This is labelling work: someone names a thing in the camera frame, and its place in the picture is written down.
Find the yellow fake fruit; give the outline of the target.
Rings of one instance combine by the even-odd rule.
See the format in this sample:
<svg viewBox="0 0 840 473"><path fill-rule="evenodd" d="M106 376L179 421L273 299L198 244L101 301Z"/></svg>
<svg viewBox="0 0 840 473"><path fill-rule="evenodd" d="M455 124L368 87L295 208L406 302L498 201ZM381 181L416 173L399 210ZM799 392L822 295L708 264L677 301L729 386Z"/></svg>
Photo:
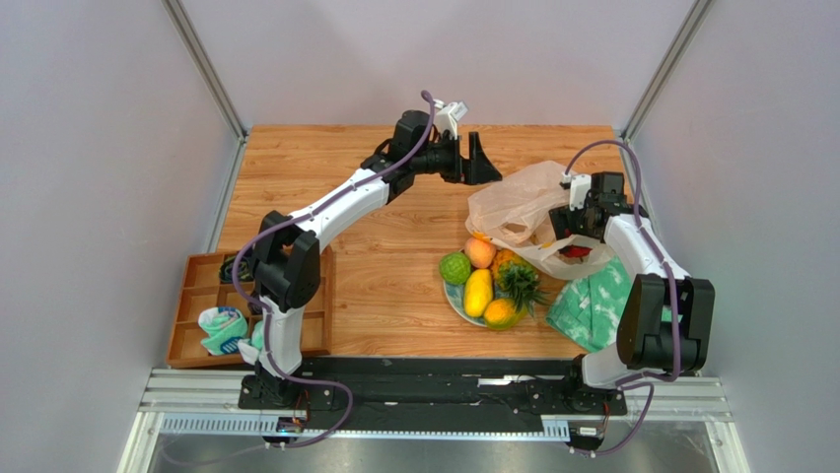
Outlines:
<svg viewBox="0 0 840 473"><path fill-rule="evenodd" d="M463 308L471 318L483 315L494 299L494 285L489 269L477 269L467 278L464 285Z"/></svg>

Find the banana print plastic bag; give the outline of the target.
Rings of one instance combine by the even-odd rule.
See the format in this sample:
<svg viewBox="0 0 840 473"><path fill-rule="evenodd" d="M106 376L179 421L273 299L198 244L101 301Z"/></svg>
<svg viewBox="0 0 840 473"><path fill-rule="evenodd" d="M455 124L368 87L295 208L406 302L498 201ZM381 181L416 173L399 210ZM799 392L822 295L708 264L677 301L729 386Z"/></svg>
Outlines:
<svg viewBox="0 0 840 473"><path fill-rule="evenodd" d="M602 270L615 256L606 244L587 236L558 240L549 211L569 203L561 184L566 167L553 161L530 165L473 193L467 199L467 231L513 251L536 269L558 280L575 280ZM569 259L558 250L574 244L590 247L585 259Z"/></svg>

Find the green bumpy fake fruit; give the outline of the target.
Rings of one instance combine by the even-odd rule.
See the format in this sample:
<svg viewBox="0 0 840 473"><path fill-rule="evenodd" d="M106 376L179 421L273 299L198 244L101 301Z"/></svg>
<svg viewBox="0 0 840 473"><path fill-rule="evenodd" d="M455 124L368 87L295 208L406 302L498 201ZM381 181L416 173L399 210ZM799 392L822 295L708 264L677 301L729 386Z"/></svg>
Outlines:
<svg viewBox="0 0 840 473"><path fill-rule="evenodd" d="M452 252L439 262L439 273L443 280L451 285L463 285L468 280L472 265L463 252Z"/></svg>

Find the fake peach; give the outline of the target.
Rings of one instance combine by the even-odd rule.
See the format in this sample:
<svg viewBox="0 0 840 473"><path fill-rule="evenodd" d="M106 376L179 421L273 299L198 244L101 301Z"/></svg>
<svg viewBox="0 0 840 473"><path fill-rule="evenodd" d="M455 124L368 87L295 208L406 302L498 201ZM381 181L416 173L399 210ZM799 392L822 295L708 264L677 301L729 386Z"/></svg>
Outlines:
<svg viewBox="0 0 840 473"><path fill-rule="evenodd" d="M497 247L491 242L471 237L465 242L463 252L474 268L487 269L496 256Z"/></svg>

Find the yellow green fake mango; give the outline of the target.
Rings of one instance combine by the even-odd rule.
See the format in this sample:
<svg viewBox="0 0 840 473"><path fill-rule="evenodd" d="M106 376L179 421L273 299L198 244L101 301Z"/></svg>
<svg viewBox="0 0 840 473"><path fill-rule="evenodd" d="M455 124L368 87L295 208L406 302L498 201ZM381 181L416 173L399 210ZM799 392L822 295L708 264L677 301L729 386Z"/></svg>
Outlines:
<svg viewBox="0 0 840 473"><path fill-rule="evenodd" d="M503 298L493 300L484 310L482 318L489 329L507 330L518 324L526 314L527 310L519 307L513 299Z"/></svg>

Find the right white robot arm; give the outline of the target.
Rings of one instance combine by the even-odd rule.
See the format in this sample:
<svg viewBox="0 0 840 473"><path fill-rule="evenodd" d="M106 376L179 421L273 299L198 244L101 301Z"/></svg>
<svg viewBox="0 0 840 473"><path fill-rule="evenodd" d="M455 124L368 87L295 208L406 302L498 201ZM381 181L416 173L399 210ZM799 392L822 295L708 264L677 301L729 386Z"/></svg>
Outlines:
<svg viewBox="0 0 840 473"><path fill-rule="evenodd" d="M667 253L642 207L624 192L620 172L572 174L561 186L569 202L549 212L557 237L606 244L633 283L616 340L580 360L582 381L615 389L644 377L673 381L702 369L708 358L716 291Z"/></svg>

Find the fake pineapple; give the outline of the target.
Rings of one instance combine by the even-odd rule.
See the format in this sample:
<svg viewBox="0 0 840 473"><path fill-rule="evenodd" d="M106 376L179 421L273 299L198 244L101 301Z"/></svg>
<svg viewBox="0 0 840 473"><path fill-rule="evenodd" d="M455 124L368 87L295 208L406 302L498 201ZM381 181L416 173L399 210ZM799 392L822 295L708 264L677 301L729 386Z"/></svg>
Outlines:
<svg viewBox="0 0 840 473"><path fill-rule="evenodd" d="M495 286L513 300L517 311L524 310L534 317L538 305L549 304L536 268L513 251L498 250L490 271Z"/></svg>

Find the red fake fruit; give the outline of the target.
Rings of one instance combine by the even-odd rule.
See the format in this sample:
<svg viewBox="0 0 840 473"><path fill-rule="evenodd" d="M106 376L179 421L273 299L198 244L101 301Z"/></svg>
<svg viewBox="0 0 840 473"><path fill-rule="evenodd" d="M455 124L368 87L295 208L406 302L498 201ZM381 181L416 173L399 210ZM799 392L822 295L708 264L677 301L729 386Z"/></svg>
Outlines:
<svg viewBox="0 0 840 473"><path fill-rule="evenodd" d="M585 259L590 255L591 252L592 249L590 247L574 244L564 246L563 248L560 248L558 250L560 256L569 259Z"/></svg>

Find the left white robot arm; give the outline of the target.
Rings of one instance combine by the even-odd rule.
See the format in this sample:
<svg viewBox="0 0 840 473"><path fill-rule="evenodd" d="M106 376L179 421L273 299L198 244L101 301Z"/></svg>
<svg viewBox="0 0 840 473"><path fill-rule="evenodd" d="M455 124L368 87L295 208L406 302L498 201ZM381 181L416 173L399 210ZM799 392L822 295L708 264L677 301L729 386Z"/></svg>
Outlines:
<svg viewBox="0 0 840 473"><path fill-rule="evenodd" d="M245 257L264 319L256 362L272 376L286 379L301 366L304 309L321 284L320 256L336 237L407 191L419 174L464 185L501 180L477 133L469 133L463 157L456 122L441 128L434 119L427 111L404 112L391 137L339 188L290 215L263 218Z"/></svg>

